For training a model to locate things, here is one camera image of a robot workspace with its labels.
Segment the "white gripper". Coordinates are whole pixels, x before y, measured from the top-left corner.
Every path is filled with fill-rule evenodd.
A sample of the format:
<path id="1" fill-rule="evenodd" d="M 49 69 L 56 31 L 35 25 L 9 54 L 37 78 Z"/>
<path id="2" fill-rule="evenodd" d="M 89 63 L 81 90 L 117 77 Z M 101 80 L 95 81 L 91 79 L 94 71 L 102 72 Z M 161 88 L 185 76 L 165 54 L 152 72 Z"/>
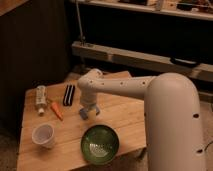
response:
<path id="1" fill-rule="evenodd" d="M 80 95 L 80 103 L 85 109 L 94 108 L 97 104 L 97 94 L 89 91 L 82 91 Z M 86 119 L 85 109 L 79 110 L 79 115 L 82 119 Z M 96 106 L 94 108 L 96 116 L 100 114 L 100 109 Z"/>

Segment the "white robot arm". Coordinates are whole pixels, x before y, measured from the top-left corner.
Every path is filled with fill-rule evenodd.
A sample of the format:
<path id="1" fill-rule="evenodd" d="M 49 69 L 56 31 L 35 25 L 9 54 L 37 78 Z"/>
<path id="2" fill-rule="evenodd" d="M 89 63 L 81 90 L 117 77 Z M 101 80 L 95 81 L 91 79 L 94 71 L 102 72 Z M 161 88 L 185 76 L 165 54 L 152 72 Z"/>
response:
<path id="1" fill-rule="evenodd" d="M 199 95 L 186 76 L 105 79 L 93 69 L 77 85 L 85 113 L 96 108 L 99 92 L 144 101 L 149 171 L 206 171 Z"/>

